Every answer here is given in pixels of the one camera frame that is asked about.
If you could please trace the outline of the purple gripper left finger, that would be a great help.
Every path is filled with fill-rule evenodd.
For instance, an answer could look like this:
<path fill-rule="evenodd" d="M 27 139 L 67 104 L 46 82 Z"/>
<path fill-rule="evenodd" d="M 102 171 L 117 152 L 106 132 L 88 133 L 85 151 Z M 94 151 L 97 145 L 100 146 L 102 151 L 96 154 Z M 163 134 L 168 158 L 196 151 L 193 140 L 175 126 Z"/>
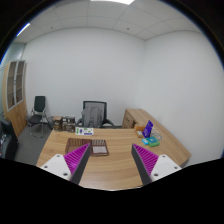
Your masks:
<path fill-rule="evenodd" d="M 41 169 L 74 184 L 79 184 L 89 156 L 90 144 L 85 144 L 65 155 L 54 155 L 50 160 L 41 166 Z"/>

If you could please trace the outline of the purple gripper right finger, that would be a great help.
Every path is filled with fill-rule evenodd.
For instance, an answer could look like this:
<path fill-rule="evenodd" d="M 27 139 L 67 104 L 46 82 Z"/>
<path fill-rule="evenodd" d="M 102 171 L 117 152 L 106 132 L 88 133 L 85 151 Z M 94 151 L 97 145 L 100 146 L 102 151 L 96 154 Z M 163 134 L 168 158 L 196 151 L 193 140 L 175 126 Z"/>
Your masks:
<path fill-rule="evenodd" d="M 181 167 L 167 155 L 158 156 L 142 146 L 133 144 L 131 153 L 143 185 L 148 185 L 181 170 Z"/>

